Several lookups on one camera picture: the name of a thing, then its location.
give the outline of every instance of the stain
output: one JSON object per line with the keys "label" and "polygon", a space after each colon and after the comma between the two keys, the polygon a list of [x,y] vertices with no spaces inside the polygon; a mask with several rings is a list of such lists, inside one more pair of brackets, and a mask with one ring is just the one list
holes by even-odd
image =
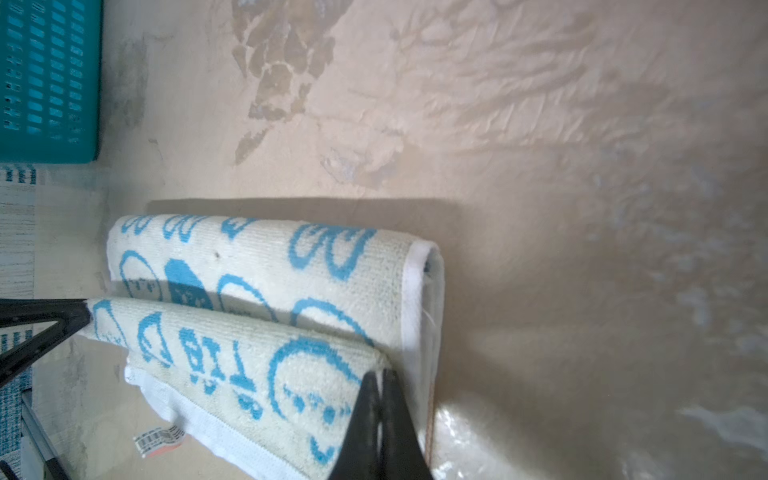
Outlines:
{"label": "stain", "polygon": [[319,78],[326,66],[333,61],[333,47],[335,45],[335,38],[326,38],[313,52],[309,72],[314,78]]}
{"label": "stain", "polygon": [[[240,45],[232,56],[240,71],[258,79],[248,117],[287,122],[305,111],[313,79],[333,61],[336,40],[328,31],[352,0],[232,0],[232,31]],[[244,161],[269,132],[246,134],[235,152]]]}
{"label": "stain", "polygon": [[288,67],[283,64],[273,65],[264,72],[256,92],[256,102],[262,103],[273,97],[285,95],[290,91],[292,75]]}
{"label": "stain", "polygon": [[290,105],[291,114],[304,113],[304,104],[306,103],[306,96],[310,94],[311,88],[312,88],[312,85],[310,84],[301,84],[301,86],[299,87],[299,96],[296,97],[296,99]]}
{"label": "stain", "polygon": [[259,118],[268,121],[277,121],[285,118],[287,112],[282,108],[272,108],[268,105],[251,104],[248,111],[249,118]]}
{"label": "stain", "polygon": [[126,127],[137,127],[144,119],[149,80],[147,67],[147,43],[127,40],[118,51],[117,64],[104,71],[106,117]]}
{"label": "stain", "polygon": [[711,412],[693,406],[677,412],[699,420],[732,446],[745,445],[768,455],[768,415],[750,406],[740,406],[729,412]]}
{"label": "stain", "polygon": [[296,73],[303,73],[306,70],[306,47],[293,29],[291,29],[288,38],[286,38],[285,59]]}
{"label": "stain", "polygon": [[235,165],[242,164],[261,145],[268,130],[262,130],[256,134],[250,132],[243,135],[235,150]]}
{"label": "stain", "polygon": [[270,0],[232,0],[232,32],[240,43],[243,42],[248,25],[255,17],[264,13],[271,3]]}
{"label": "stain", "polygon": [[245,47],[242,45],[238,45],[232,49],[232,57],[235,59],[237,67],[240,69],[240,73],[243,74],[243,78],[248,77],[248,73],[246,72],[248,65],[245,59],[245,53]]}
{"label": "stain", "polygon": [[254,76],[261,78],[261,72],[264,70],[264,52],[266,51],[266,43],[261,44],[253,51],[248,61],[248,71]]}

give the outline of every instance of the beige surface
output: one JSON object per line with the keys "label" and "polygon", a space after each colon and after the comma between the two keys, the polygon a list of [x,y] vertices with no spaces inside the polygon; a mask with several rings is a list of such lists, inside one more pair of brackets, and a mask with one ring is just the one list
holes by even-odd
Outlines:
{"label": "beige surface", "polygon": [[[101,182],[40,190],[38,296],[100,293],[122,214],[409,231],[447,272],[436,478],[768,476],[767,3],[106,0],[104,18]],[[138,458],[160,422],[124,354],[57,355],[35,401],[80,478],[237,478],[194,441]]]}

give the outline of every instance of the towel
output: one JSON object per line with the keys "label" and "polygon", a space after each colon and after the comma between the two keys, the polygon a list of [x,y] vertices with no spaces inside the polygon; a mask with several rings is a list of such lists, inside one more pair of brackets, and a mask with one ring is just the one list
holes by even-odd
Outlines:
{"label": "towel", "polygon": [[[444,292],[434,243],[387,230],[158,215],[121,218],[107,253],[123,295],[252,316],[381,350],[401,373],[419,441],[429,450]],[[167,384],[151,365],[132,362],[126,380]],[[178,415],[174,398],[155,400],[158,412],[163,403]],[[304,465],[295,452],[273,453]],[[325,478],[333,454],[323,460],[299,470]]]}
{"label": "towel", "polygon": [[88,308],[82,334],[128,348],[126,379],[150,405],[254,478],[325,478],[362,376],[389,365],[364,343],[271,321],[120,298]]}

